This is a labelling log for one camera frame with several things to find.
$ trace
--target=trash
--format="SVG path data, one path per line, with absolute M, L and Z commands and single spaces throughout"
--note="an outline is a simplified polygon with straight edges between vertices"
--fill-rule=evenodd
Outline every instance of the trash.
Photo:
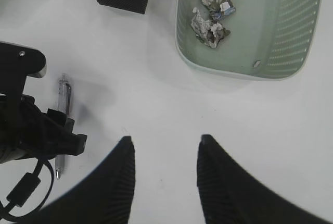
M 236 11 L 231 0 L 201 0 L 213 21 L 220 21 Z
M 261 61 L 255 61 L 255 63 L 253 64 L 254 68 L 259 67 L 259 65 L 261 64 Z
M 192 19 L 191 26 L 197 33 L 197 37 L 199 37 L 205 45 L 211 48 L 217 48 L 220 40 L 230 34 L 230 31 L 224 28 L 222 24 L 213 22 L 212 20 L 204 20 L 198 8 L 194 8 L 193 13 L 195 16 Z

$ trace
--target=white table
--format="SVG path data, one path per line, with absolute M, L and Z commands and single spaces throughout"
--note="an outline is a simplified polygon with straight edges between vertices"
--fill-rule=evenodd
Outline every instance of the white table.
M 124 135 L 136 149 L 137 184 L 130 223 L 203 224 L 196 161 L 200 136 L 212 134 L 275 192 L 333 221 L 332 0 L 323 0 L 304 69 L 291 79 L 255 82 L 191 70 L 174 44 L 176 0 L 149 0 L 146 15 L 95 0 L 0 0 L 0 41 L 41 50 L 43 79 L 26 94 L 55 108 L 57 80 L 73 80 L 75 133 L 85 153 L 68 157 L 49 203 L 85 178 Z M 0 166 L 4 199 L 35 161 Z M 49 184 L 23 209 L 33 209 Z

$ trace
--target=light green wastebasket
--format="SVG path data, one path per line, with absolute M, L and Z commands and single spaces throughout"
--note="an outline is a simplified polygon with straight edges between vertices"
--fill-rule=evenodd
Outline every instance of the light green wastebasket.
M 237 11 L 222 24 L 229 35 L 217 49 L 203 45 L 191 28 L 200 0 L 178 0 L 176 45 L 192 67 L 242 78 L 284 79 L 300 70 L 308 55 L 320 0 L 232 0 Z

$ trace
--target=ballpoint pen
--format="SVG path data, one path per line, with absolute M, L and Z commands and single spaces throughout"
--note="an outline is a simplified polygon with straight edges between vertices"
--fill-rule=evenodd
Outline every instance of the ballpoint pen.
M 72 87 L 67 80 L 67 75 L 62 74 L 62 79 L 59 81 L 59 99 L 58 99 L 58 111 L 63 112 L 68 116 L 70 102 L 71 102 L 71 90 Z M 56 157 L 55 171 L 56 177 L 59 180 L 63 169 L 65 167 L 65 155 L 58 155 Z

